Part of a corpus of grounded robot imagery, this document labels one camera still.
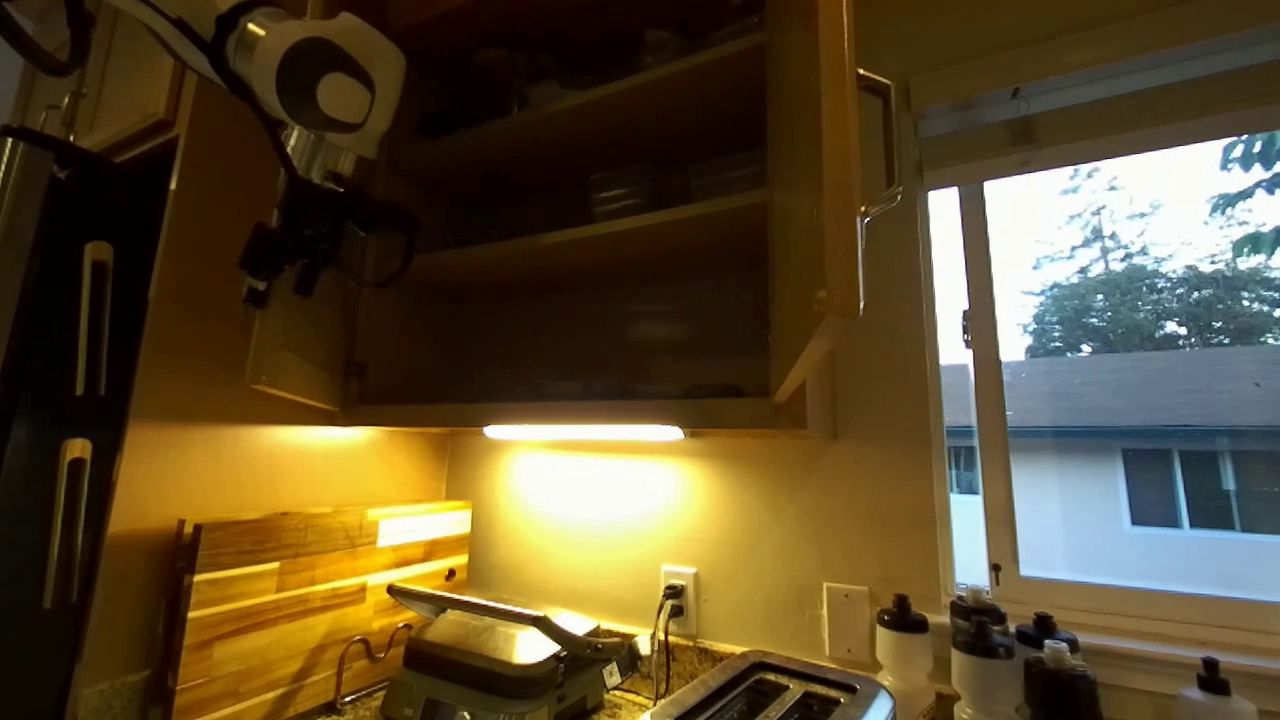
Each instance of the kitchen cabinet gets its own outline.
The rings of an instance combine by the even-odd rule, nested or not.
[[[93,53],[76,75],[23,81],[23,122],[93,150],[135,150],[167,136],[186,66],[115,8],[95,8]]]
[[[420,250],[333,331],[350,353],[323,386],[345,377],[350,421],[806,421],[800,386],[858,314],[847,0],[385,14],[411,81],[380,190],[420,217]],[[291,346],[328,314],[269,306],[253,377],[318,386],[333,353]]]

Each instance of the house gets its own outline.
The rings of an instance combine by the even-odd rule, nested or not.
[[[1013,0],[861,0],[853,31],[864,66],[912,81],[924,66],[1090,40],[1093,29],[1163,10],[1199,10],[1181,25],[1183,36],[1234,31],[1216,25],[1219,5],[1183,0],[1031,10]],[[181,177],[79,663],[83,720],[95,709],[140,709],[166,673],[162,629],[181,521],[465,497],[477,504],[477,590],[648,623],[657,569],[684,558],[699,569],[704,640],[800,657],[826,653],[826,582],[869,589],[869,606],[892,590],[946,606],[946,435],[930,353],[924,208],[912,190],[877,222],[869,313],[832,341],[832,384],[822,386],[832,400],[832,435],[522,452],[481,435],[333,427],[318,407],[253,393],[253,314],[242,306],[238,256],[247,229],[273,210],[273,147],[256,121],[204,81],[181,85],[167,122],[181,136]],[[1183,679],[1190,673],[1156,683],[1119,673],[1107,679],[1107,709],[1162,716]]]
[[[1280,597],[1280,346],[1003,363],[1019,565],[1031,577]],[[946,368],[956,540],[979,524],[975,407]],[[983,549],[956,549],[983,578]]]

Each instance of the wooden cutting board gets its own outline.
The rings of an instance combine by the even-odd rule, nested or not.
[[[465,500],[190,524],[167,712],[285,720],[392,676],[420,614],[389,582],[465,589],[470,540]]]

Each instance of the light fixture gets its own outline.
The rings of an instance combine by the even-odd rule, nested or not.
[[[484,424],[488,440],[678,445],[679,424]]]

